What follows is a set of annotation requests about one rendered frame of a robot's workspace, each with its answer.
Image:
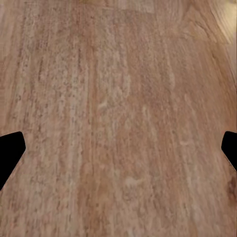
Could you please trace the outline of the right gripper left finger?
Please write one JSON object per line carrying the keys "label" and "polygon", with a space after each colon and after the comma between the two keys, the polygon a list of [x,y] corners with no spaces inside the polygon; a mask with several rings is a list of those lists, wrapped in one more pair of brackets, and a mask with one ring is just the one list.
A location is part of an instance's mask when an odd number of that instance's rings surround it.
{"label": "right gripper left finger", "polygon": [[0,137],[0,191],[25,150],[21,131]]}

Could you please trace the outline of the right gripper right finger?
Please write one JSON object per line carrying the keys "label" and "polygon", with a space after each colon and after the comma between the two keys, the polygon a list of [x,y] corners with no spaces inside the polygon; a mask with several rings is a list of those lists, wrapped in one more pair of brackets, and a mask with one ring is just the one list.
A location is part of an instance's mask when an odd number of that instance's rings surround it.
{"label": "right gripper right finger", "polygon": [[226,131],[221,149],[237,171],[237,133]]}

